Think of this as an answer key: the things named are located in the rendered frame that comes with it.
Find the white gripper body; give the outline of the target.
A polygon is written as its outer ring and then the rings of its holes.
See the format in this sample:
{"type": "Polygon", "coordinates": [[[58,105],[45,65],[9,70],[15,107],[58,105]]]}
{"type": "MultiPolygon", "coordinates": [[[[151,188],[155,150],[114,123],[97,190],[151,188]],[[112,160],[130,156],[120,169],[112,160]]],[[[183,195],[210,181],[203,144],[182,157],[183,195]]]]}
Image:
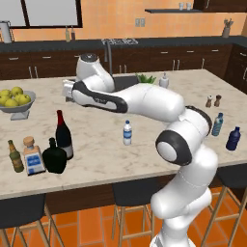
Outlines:
{"type": "Polygon", "coordinates": [[[65,97],[71,97],[71,91],[73,87],[74,81],[65,79],[63,81],[63,92],[62,95],[65,97]]]}

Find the dark wine bottle red top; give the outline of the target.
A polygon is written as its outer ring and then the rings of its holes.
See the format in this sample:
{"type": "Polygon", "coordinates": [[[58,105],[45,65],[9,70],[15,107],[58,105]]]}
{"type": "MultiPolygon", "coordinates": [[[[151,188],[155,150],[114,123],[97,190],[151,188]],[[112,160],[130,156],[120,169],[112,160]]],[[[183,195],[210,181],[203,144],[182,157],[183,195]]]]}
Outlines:
{"type": "Polygon", "coordinates": [[[68,126],[66,125],[61,110],[57,111],[57,128],[56,128],[56,142],[57,146],[63,149],[67,154],[67,160],[73,158],[73,147],[71,141],[71,134],[68,126]]]}

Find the grey tap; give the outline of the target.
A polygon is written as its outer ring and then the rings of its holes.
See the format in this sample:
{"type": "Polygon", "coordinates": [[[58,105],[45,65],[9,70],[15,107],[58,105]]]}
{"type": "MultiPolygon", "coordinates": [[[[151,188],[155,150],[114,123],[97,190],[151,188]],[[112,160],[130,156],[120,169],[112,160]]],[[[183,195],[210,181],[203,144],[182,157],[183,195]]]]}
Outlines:
{"type": "Polygon", "coordinates": [[[104,62],[109,64],[109,73],[110,75],[112,75],[113,74],[112,50],[111,50],[110,40],[105,39],[103,44],[104,44],[104,62]]]}

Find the grey fruit bowl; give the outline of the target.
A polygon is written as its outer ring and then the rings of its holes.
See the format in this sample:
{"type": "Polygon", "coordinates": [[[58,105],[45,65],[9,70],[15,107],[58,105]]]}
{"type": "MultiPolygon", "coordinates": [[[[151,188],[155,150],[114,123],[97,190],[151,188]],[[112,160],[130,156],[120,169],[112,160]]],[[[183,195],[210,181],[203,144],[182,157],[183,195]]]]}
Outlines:
{"type": "Polygon", "coordinates": [[[29,113],[30,113],[29,109],[31,108],[33,102],[36,99],[36,94],[32,91],[25,91],[25,94],[31,98],[31,101],[28,102],[27,104],[16,106],[16,107],[0,106],[1,111],[12,115],[11,116],[12,121],[26,120],[29,116],[29,113]]]}

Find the round dark green glass bottle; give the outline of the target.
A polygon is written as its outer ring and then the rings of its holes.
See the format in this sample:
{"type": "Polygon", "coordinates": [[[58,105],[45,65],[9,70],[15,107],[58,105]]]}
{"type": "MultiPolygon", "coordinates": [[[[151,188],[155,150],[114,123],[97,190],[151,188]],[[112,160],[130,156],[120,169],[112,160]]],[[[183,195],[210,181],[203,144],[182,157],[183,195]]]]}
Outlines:
{"type": "Polygon", "coordinates": [[[67,165],[67,153],[56,146],[56,140],[49,139],[49,148],[42,153],[42,160],[49,173],[62,174],[67,165]]]}

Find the small white plastic water bottle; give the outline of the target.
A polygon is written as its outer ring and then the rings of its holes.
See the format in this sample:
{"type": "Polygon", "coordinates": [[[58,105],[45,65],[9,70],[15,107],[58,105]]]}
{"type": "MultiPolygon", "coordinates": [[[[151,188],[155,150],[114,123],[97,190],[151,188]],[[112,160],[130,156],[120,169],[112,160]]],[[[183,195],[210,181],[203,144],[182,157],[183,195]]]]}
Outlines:
{"type": "Polygon", "coordinates": [[[131,144],[131,137],[132,137],[132,128],[129,120],[126,120],[123,127],[123,143],[126,146],[131,144]]]}

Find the black framed window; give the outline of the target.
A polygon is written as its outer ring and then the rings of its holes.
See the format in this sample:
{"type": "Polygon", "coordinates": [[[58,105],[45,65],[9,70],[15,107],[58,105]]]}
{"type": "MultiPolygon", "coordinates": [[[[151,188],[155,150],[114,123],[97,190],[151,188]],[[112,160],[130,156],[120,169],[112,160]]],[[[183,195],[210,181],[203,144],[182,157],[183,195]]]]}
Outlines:
{"type": "Polygon", "coordinates": [[[82,27],[81,0],[0,0],[0,21],[23,29],[82,27]]]}

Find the green plant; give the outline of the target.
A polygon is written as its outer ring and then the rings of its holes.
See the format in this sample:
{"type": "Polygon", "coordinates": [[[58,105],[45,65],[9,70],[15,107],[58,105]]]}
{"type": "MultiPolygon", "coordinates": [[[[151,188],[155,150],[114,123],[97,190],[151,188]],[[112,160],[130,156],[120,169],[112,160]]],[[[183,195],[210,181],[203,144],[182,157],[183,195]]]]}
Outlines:
{"type": "Polygon", "coordinates": [[[145,74],[137,74],[137,80],[139,83],[153,84],[155,81],[155,77],[147,77],[145,74]]]}

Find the square clear bottle blue label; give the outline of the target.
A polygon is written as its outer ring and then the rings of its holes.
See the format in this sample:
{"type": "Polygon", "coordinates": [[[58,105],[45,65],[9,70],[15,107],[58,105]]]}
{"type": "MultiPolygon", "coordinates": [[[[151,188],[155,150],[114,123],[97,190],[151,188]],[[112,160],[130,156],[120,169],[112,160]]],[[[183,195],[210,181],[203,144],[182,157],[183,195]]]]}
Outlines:
{"type": "Polygon", "coordinates": [[[39,146],[35,145],[34,138],[27,136],[23,139],[24,160],[26,164],[27,175],[32,176],[45,172],[45,167],[41,157],[41,150],[39,146]]]}

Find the long dark wooden cupboard run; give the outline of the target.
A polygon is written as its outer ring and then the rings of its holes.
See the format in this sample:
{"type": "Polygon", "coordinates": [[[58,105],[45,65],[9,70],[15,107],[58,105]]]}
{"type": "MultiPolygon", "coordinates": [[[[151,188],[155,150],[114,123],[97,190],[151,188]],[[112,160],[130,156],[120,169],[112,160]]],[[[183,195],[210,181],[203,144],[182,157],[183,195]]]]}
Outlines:
{"type": "MultiPolygon", "coordinates": [[[[232,47],[229,44],[130,47],[112,49],[113,73],[207,69],[225,75],[232,47]]],[[[102,66],[104,49],[92,51],[102,66]]],[[[0,80],[74,76],[82,50],[0,53],[0,80]]]]}

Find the white paper towel roll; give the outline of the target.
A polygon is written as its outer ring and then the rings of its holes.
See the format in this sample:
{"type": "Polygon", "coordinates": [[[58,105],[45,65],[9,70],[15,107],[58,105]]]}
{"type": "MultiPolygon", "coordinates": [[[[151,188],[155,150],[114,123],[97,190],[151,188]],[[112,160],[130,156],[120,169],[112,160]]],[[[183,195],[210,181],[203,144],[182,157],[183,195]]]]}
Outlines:
{"type": "Polygon", "coordinates": [[[12,43],[13,35],[11,32],[11,23],[10,21],[4,20],[0,21],[0,31],[2,33],[2,38],[4,43],[12,43]]]}

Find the olive green glass bottle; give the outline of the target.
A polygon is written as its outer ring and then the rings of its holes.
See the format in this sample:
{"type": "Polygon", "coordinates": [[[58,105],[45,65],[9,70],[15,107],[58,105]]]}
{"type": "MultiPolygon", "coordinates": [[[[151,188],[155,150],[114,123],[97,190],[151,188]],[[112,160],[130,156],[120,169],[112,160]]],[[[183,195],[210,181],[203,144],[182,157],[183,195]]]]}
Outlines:
{"type": "Polygon", "coordinates": [[[16,150],[14,146],[14,142],[12,140],[9,140],[8,143],[9,143],[9,149],[10,149],[10,159],[14,165],[14,170],[17,173],[20,173],[24,170],[24,166],[21,160],[20,153],[16,150]]]}

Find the white soap dispenser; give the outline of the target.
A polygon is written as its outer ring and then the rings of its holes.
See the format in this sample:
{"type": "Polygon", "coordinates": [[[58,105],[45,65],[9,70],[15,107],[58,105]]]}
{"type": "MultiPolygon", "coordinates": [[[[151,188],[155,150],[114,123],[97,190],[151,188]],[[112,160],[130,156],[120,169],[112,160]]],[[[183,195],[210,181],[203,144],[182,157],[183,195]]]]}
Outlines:
{"type": "Polygon", "coordinates": [[[169,78],[166,74],[163,74],[163,76],[159,79],[159,86],[163,88],[167,88],[169,86],[169,78]]]}

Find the black stool wooden legs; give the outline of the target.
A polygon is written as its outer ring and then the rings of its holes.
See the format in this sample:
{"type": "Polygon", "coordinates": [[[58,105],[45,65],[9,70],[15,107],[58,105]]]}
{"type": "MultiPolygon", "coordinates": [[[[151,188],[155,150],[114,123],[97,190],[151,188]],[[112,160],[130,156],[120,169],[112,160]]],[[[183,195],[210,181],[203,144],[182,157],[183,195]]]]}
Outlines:
{"type": "Polygon", "coordinates": [[[30,228],[38,228],[44,247],[51,247],[51,230],[54,230],[61,247],[65,247],[45,203],[44,194],[0,201],[0,236],[4,247],[14,247],[14,239],[17,233],[23,247],[28,247],[22,233],[27,224],[31,224],[30,228]]]}
{"type": "Polygon", "coordinates": [[[206,240],[209,236],[210,230],[214,222],[225,221],[229,219],[234,219],[233,229],[231,232],[230,239],[228,241],[228,247],[232,247],[233,239],[235,237],[238,225],[240,223],[243,211],[247,206],[247,163],[220,167],[217,170],[217,177],[222,183],[222,190],[217,193],[213,193],[213,196],[218,197],[218,201],[215,206],[209,205],[208,208],[211,212],[211,217],[209,223],[206,227],[206,232],[203,237],[201,247],[206,246],[206,240]],[[239,202],[232,192],[232,188],[239,188],[244,190],[244,194],[242,197],[242,201],[239,202]],[[229,214],[224,216],[217,216],[217,213],[220,209],[221,204],[225,196],[229,194],[230,197],[233,199],[235,204],[238,206],[238,213],[229,214]]]}
{"type": "Polygon", "coordinates": [[[118,247],[122,247],[123,241],[127,239],[146,235],[154,238],[155,216],[148,204],[158,188],[159,184],[156,178],[142,178],[112,184],[115,202],[112,236],[115,236],[116,225],[119,225],[118,247]],[[124,234],[125,214],[137,210],[143,212],[142,230],[139,233],[124,234]]]}

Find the teal plastic bottle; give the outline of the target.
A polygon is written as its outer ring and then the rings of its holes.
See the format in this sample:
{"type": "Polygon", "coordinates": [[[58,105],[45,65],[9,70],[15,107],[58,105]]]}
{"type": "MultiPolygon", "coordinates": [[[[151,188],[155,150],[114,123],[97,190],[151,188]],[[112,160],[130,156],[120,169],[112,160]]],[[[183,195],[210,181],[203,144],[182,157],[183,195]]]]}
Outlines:
{"type": "Polygon", "coordinates": [[[218,136],[219,135],[222,124],[223,124],[223,114],[219,113],[218,116],[215,118],[213,128],[211,130],[212,136],[218,136]]]}

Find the grey utensil pot with tools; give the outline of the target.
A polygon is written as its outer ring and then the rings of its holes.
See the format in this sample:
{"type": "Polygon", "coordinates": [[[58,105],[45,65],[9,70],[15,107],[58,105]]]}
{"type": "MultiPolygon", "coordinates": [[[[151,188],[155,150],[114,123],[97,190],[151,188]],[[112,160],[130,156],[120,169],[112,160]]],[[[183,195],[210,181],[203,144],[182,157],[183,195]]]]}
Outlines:
{"type": "Polygon", "coordinates": [[[230,18],[229,20],[224,19],[224,29],[222,32],[222,38],[227,39],[230,35],[230,31],[231,31],[231,26],[233,25],[233,21],[230,18]]]}

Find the short dark wooden cupboard run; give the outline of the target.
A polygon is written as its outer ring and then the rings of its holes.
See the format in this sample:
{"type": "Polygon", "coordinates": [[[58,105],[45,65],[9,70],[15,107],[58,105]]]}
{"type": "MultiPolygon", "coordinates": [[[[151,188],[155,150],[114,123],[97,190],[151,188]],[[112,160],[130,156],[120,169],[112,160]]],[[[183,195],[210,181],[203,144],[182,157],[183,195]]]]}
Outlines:
{"type": "Polygon", "coordinates": [[[247,95],[247,47],[233,45],[224,80],[247,95]]]}

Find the dark blue plastic bottle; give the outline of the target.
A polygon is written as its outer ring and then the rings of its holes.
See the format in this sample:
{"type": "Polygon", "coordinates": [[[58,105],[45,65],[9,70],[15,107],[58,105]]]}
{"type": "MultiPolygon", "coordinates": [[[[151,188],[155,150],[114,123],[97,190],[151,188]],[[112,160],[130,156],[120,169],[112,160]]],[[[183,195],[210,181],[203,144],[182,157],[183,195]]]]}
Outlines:
{"type": "Polygon", "coordinates": [[[229,139],[226,144],[226,149],[229,151],[234,151],[237,147],[240,136],[240,127],[237,126],[229,135],[229,139]]]}

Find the dark wall shelf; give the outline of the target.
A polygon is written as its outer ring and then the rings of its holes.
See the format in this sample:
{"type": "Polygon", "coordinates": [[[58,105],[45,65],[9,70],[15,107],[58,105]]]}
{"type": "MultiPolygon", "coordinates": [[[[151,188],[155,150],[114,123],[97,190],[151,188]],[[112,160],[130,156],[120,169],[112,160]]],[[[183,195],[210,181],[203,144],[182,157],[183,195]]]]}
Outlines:
{"type": "Polygon", "coordinates": [[[200,10],[179,10],[179,9],[145,9],[145,12],[149,14],[198,14],[203,11],[200,10]]]}

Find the dark wooden wall cupboard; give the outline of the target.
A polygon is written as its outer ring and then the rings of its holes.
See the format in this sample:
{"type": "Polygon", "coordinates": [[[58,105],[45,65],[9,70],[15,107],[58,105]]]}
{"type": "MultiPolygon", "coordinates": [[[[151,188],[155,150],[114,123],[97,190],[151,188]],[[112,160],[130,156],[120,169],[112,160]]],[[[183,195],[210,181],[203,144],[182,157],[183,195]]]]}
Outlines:
{"type": "Polygon", "coordinates": [[[194,0],[193,9],[206,13],[247,13],[247,0],[194,0]]]}

